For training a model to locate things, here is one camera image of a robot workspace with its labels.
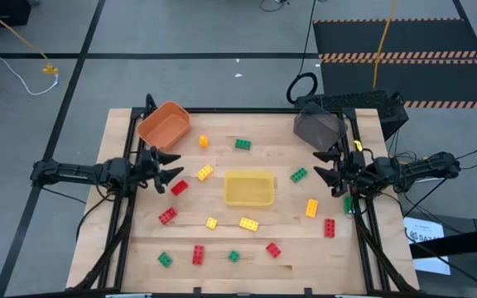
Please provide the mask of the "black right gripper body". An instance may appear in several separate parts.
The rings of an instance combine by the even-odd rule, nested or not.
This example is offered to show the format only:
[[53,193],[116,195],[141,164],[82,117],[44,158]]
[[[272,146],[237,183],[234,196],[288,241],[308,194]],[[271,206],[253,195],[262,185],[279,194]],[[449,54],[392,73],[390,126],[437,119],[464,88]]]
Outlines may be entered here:
[[340,197],[348,190],[363,194],[373,185],[373,175],[366,171],[364,154],[352,151],[347,158],[334,161],[334,170],[340,174],[331,190],[334,197]]

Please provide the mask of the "black hazard-striped floor mat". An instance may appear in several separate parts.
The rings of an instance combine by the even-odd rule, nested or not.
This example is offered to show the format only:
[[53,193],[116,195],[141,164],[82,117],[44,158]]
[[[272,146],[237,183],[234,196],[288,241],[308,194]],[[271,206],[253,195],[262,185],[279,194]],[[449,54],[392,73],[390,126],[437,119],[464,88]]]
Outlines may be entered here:
[[460,18],[316,20],[323,63],[477,65],[477,41]]
[[477,60],[327,60],[324,92],[398,92],[409,108],[477,108]]

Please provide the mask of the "grey side cabinet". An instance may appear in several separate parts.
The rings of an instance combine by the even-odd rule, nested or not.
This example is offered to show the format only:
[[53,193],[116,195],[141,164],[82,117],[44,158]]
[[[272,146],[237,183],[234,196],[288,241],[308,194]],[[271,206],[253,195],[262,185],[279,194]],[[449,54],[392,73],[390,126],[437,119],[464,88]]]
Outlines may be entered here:
[[[477,219],[458,218],[445,215],[411,213],[408,218],[422,219],[440,224],[445,237],[477,231]],[[438,258],[450,267],[450,275],[417,271],[417,279],[423,291],[444,296],[467,296],[477,298],[477,282],[462,274],[459,269],[477,278],[477,252]]]

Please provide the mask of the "black metal beam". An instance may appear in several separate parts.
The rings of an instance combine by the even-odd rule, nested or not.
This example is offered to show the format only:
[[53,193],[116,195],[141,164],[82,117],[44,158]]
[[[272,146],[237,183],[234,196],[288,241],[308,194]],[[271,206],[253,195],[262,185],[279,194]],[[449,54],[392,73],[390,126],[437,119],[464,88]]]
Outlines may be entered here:
[[413,259],[477,252],[477,231],[410,244]]

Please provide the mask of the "white paper sign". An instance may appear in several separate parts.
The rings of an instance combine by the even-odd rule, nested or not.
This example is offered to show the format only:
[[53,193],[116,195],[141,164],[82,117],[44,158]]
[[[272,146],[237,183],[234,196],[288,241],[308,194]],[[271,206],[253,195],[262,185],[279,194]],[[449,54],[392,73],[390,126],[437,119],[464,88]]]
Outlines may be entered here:
[[[410,244],[445,237],[444,229],[438,223],[408,217],[406,217],[403,221],[407,230],[408,242]],[[417,271],[436,273],[446,276],[451,274],[450,267],[437,257],[414,259],[413,263]]]

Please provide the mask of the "yellow translucent plastic bin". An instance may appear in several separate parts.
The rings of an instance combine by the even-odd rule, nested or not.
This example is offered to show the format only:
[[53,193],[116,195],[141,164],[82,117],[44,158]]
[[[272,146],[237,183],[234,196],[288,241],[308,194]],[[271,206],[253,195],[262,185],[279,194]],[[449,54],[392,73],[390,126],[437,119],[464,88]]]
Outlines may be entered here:
[[264,207],[275,200],[271,171],[226,171],[224,202],[232,206]]

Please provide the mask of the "grey translucent plastic bin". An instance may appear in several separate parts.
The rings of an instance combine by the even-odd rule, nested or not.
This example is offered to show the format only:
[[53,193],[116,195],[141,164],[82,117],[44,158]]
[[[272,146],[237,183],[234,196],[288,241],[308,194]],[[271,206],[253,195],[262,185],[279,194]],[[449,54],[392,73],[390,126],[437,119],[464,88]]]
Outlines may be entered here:
[[307,103],[293,124],[293,132],[317,151],[331,149],[346,131],[344,121],[316,103]]

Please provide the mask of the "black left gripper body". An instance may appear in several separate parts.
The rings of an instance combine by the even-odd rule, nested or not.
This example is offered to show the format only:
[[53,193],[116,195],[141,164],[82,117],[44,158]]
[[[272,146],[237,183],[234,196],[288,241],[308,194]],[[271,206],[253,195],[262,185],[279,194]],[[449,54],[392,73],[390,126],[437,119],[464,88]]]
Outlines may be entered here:
[[160,157],[160,152],[155,147],[142,149],[137,163],[133,167],[133,177],[142,189],[146,189],[148,181],[153,180],[156,191],[159,194],[164,194],[165,172],[161,170]]

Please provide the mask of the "black aluminium table frame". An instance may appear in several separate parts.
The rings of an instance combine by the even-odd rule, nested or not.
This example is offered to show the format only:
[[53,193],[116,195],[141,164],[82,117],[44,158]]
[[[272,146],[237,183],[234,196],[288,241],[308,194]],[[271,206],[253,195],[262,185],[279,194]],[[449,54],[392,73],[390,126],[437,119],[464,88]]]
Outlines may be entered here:
[[[180,195],[158,194],[153,187],[138,190],[117,204],[101,203],[89,195],[84,223],[68,276],[76,286],[104,250],[111,225],[129,215],[128,236],[99,279],[101,286],[126,292],[204,294],[363,294],[370,289],[393,289],[374,255],[363,247],[353,220],[343,212],[321,178],[311,170],[319,165],[312,147],[293,134],[295,111],[289,108],[192,108],[190,131],[174,146],[181,155],[180,179],[189,187]],[[209,145],[201,147],[200,136]],[[236,139],[252,143],[237,149]],[[204,181],[196,173],[206,165],[213,173]],[[307,177],[294,183],[301,167]],[[224,202],[226,171],[265,170],[275,177],[275,200],[262,208],[230,206]],[[306,217],[309,199],[318,201],[314,218]],[[177,216],[162,225],[169,208]],[[208,218],[218,221],[206,227]],[[256,232],[239,227],[241,218],[258,222]],[[335,236],[324,236],[325,219],[335,221]],[[273,258],[266,250],[275,243]],[[205,247],[202,265],[193,265],[195,245]],[[237,262],[228,259],[234,250]],[[166,252],[172,264],[157,258]]]

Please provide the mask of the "orange plastic bin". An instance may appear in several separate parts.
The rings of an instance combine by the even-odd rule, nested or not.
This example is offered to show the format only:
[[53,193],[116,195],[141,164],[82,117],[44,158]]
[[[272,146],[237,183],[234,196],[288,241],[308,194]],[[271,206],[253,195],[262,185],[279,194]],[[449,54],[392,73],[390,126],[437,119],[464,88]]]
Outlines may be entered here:
[[170,149],[190,128],[190,115],[180,105],[168,101],[137,127],[138,136],[160,151]]

